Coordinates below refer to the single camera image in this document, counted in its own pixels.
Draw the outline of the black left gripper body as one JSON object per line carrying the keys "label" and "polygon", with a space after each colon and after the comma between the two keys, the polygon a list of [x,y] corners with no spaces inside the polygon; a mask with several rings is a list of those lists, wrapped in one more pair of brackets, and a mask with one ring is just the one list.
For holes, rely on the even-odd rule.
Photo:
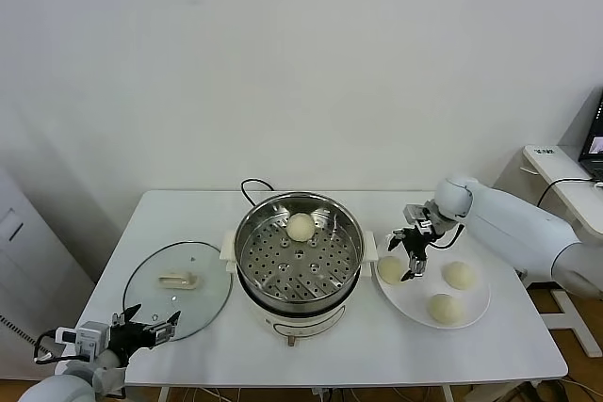
{"label": "black left gripper body", "polygon": [[112,351],[137,351],[140,348],[153,348],[155,335],[149,326],[142,323],[126,323],[110,330],[108,348]]}

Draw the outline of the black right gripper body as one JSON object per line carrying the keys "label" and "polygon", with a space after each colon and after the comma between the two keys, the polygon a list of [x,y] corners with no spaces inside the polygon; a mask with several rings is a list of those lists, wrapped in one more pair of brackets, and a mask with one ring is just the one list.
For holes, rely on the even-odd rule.
{"label": "black right gripper body", "polygon": [[426,259],[426,247],[436,240],[434,233],[422,233],[419,229],[402,229],[401,243],[411,258]]}

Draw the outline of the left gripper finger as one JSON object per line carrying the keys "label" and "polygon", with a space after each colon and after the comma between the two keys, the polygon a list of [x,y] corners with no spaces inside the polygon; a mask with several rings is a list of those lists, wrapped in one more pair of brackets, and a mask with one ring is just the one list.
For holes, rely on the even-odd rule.
{"label": "left gripper finger", "polygon": [[165,344],[175,335],[180,315],[181,312],[178,311],[167,320],[146,327],[153,345]]}
{"label": "left gripper finger", "polygon": [[113,314],[112,324],[113,325],[126,325],[139,311],[141,304],[136,304],[127,308],[124,308],[121,314]]}

